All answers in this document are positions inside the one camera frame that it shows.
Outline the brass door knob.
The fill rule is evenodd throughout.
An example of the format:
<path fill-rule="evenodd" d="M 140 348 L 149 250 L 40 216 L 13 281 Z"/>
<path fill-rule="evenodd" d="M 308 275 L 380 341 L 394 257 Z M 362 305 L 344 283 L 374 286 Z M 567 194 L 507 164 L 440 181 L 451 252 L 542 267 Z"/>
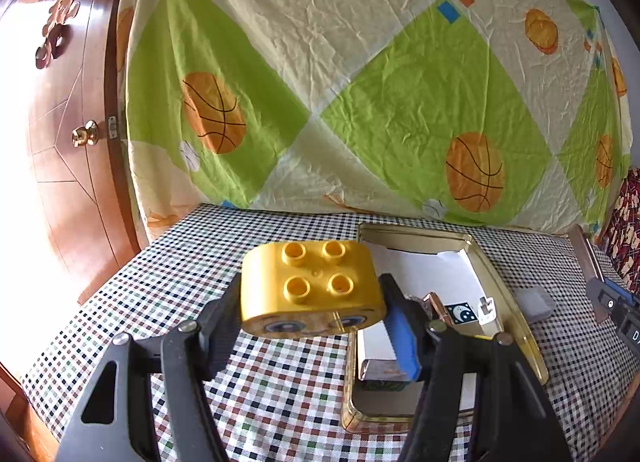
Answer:
<path fill-rule="evenodd" d="M 99 140 L 99 124 L 94 120 L 89 120 L 85 124 L 77 126 L 70 134 L 70 141 L 74 148 L 94 146 Z"/>

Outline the gold metal tin box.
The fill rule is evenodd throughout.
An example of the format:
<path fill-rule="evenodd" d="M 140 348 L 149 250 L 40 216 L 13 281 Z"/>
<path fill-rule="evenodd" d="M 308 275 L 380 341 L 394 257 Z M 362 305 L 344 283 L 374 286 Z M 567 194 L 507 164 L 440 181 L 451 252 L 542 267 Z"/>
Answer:
<path fill-rule="evenodd" d="M 380 274 L 391 274 L 405 296 L 457 332 L 514 338 L 538 381 L 549 372 L 525 316 L 506 282 L 468 233 L 362 224 L 358 239 Z M 348 340 L 342 425 L 354 434 L 407 432 L 420 384 L 400 369 L 383 323 Z"/>

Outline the wooden door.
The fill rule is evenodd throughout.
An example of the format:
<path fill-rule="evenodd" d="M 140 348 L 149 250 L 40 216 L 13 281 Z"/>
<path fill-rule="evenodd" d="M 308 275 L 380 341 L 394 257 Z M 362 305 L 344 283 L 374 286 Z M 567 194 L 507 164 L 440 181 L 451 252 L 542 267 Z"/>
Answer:
<path fill-rule="evenodd" d="M 140 251 L 122 158 L 120 0 L 12 0 L 1 15 L 1 149 L 26 148 L 35 201 L 78 304 Z M 94 120 L 100 140 L 74 148 Z"/>

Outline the red patterned fabric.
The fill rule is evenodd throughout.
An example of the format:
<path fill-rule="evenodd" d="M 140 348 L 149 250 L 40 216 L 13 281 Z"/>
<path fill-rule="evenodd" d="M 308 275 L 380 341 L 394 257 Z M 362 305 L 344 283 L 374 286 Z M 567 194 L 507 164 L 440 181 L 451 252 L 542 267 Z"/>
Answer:
<path fill-rule="evenodd" d="M 639 294 L 640 271 L 640 178 L 638 167 L 632 167 L 624 179 L 614 203 L 603 243 L 624 286 L 631 294 Z"/>

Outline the checkered tablecloth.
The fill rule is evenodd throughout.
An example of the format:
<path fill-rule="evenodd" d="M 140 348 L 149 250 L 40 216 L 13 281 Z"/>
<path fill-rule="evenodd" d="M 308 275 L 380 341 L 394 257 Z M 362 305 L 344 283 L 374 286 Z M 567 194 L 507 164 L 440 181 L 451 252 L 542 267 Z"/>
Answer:
<path fill-rule="evenodd" d="M 463 334 L 363 240 L 455 235 L 541 323 Z M 344 429 L 349 341 L 381 326 L 418 393 L 390 433 Z M 117 273 L 26 378 L 64 461 L 573 460 L 598 451 L 639 361 L 596 323 L 560 238 L 417 219 L 198 208 Z"/>

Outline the yellow face toy brick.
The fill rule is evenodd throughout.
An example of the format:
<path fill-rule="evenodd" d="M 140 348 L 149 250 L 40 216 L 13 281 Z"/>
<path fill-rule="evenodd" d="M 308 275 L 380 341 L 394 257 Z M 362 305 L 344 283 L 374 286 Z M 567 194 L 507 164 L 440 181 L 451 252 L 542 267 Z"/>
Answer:
<path fill-rule="evenodd" d="M 241 267 L 241 327 L 298 339 L 355 332 L 386 315 L 370 250 L 358 241 L 270 242 Z"/>

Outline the white book-shaped box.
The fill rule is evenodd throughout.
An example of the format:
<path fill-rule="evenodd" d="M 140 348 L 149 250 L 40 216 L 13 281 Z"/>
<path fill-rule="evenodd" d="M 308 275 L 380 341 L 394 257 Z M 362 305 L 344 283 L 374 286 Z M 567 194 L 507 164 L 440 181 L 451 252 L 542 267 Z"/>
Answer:
<path fill-rule="evenodd" d="M 357 332 L 357 374 L 363 382 L 416 381 L 400 367 L 384 323 Z"/>

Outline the sun picture toy block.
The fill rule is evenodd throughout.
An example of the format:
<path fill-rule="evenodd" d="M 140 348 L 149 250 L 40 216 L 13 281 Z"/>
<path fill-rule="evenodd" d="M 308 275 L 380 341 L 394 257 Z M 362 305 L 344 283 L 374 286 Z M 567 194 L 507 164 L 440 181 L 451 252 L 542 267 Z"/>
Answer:
<path fill-rule="evenodd" d="M 492 297 L 481 297 L 475 305 L 468 302 L 446 305 L 452 326 L 463 335 L 492 339 L 504 331 L 498 308 Z"/>

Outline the basketball pattern bed sheet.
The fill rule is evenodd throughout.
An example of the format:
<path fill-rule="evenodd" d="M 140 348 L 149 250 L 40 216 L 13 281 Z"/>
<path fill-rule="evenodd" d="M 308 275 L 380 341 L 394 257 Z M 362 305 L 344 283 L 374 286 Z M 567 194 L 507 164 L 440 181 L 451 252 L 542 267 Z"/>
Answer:
<path fill-rule="evenodd" d="M 587 0 L 120 0 L 134 199 L 597 233 L 629 164 Z"/>

